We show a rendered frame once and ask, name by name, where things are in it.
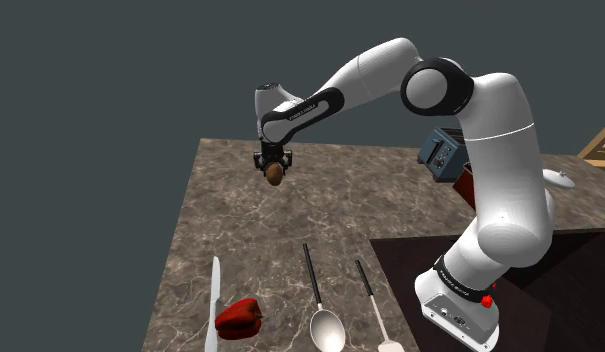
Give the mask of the brown egg-shaped object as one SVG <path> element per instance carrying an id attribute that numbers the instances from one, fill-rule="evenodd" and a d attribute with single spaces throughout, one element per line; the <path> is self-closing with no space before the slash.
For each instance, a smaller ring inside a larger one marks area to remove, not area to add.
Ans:
<path id="1" fill-rule="evenodd" d="M 283 169 L 279 163 L 270 163 L 265 169 L 265 178 L 272 186 L 279 186 L 283 179 Z"/>

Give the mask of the white knife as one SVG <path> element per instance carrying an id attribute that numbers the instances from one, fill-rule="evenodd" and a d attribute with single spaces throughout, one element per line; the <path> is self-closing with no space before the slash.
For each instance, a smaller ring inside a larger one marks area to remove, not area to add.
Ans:
<path id="1" fill-rule="evenodd" d="M 214 256 L 210 283 L 209 320 L 205 337 L 204 352 L 217 352 L 218 349 L 218 335 L 215 327 L 215 319 L 217 317 L 218 301 L 220 298 L 220 282 L 220 261 L 217 256 Z"/>

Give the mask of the red bell pepper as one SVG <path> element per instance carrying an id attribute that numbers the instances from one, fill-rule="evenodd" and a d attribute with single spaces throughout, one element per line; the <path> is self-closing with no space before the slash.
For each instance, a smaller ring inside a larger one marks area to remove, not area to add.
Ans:
<path id="1" fill-rule="evenodd" d="M 258 334 L 262 326 L 258 301 L 245 298 L 223 310 L 215 319 L 215 328 L 224 340 L 240 340 Z"/>

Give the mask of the blue-grey toaster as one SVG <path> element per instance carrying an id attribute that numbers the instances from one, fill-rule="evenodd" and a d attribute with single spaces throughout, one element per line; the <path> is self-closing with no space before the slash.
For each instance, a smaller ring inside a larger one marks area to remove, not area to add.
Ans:
<path id="1" fill-rule="evenodd" d="M 437 183 L 454 183 L 469 161 L 460 128 L 435 128 L 418 152 L 417 162 L 424 164 Z"/>

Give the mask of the red box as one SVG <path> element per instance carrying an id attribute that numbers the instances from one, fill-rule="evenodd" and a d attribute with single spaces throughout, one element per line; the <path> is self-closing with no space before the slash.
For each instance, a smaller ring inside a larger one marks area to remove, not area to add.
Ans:
<path id="1" fill-rule="evenodd" d="M 476 210 L 474 182 L 470 162 L 466 162 L 463 165 L 463 171 L 458 179 L 454 182 L 453 189 L 473 210 Z"/>

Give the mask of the white lid with knob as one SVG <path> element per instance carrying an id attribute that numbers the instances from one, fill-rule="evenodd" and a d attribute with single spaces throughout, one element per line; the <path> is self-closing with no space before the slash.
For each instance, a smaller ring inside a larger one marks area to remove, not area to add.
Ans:
<path id="1" fill-rule="evenodd" d="M 543 169 L 542 175 L 543 179 L 550 185 L 566 189 L 572 189 L 575 187 L 575 182 L 570 179 L 564 171 Z"/>

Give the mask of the dark robot stand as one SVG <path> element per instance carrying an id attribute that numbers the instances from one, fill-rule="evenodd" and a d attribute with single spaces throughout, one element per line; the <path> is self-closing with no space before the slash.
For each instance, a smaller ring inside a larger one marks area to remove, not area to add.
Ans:
<path id="1" fill-rule="evenodd" d="M 470 352 L 424 318 L 416 276 L 453 236 L 374 239 L 371 245 L 421 352 Z M 605 352 L 605 232 L 557 232 L 536 265 L 497 282 L 500 337 L 493 352 Z"/>

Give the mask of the black-handled silver spoon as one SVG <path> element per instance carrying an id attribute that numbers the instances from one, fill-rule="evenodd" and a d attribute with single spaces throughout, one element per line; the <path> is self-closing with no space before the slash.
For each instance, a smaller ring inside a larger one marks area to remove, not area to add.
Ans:
<path id="1" fill-rule="evenodd" d="M 309 325 L 312 341 L 321 352 L 342 352 L 345 347 L 345 328 L 334 312 L 323 307 L 312 259 L 306 243 L 303 244 L 303 251 L 317 305 L 317 310 L 313 313 Z"/>

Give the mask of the black-handled white spatula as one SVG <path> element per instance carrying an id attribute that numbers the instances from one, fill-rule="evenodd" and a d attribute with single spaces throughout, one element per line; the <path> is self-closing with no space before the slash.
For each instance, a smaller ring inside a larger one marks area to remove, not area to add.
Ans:
<path id="1" fill-rule="evenodd" d="M 365 271 L 364 271 L 364 269 L 362 267 L 362 264 L 361 264 L 361 262 L 358 259 L 356 259 L 355 260 L 355 265 L 357 267 L 357 270 L 359 272 L 359 275 L 361 277 L 361 280 L 363 282 L 363 285 L 365 287 L 367 295 L 368 295 L 368 297 L 371 300 L 371 303 L 372 303 L 372 306 L 373 306 L 373 310 L 374 310 L 374 313 L 375 313 L 375 316 L 376 316 L 376 319 L 378 321 L 378 324 L 379 324 L 379 327 L 380 327 L 380 331 L 381 331 L 381 334 L 382 334 L 383 340 L 382 340 L 382 342 L 377 347 L 378 352 L 405 352 L 405 349 L 403 348 L 403 346 L 399 342 L 394 341 L 394 340 L 392 340 L 392 339 L 389 338 L 389 336 L 387 334 L 387 330 L 385 328 L 385 324 L 384 324 L 383 319 L 381 317 L 381 314 L 379 312 L 378 305 L 376 303 L 373 290 L 372 290 L 372 288 L 371 288 L 371 286 L 369 284 L 368 278 L 367 278 L 367 276 L 365 274 Z"/>

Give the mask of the wooden picture frame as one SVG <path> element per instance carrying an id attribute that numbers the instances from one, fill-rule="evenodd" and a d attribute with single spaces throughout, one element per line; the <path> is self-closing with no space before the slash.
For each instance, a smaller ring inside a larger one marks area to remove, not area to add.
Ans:
<path id="1" fill-rule="evenodd" d="M 605 169 L 605 127 L 582 149 L 578 158 L 600 169 Z"/>

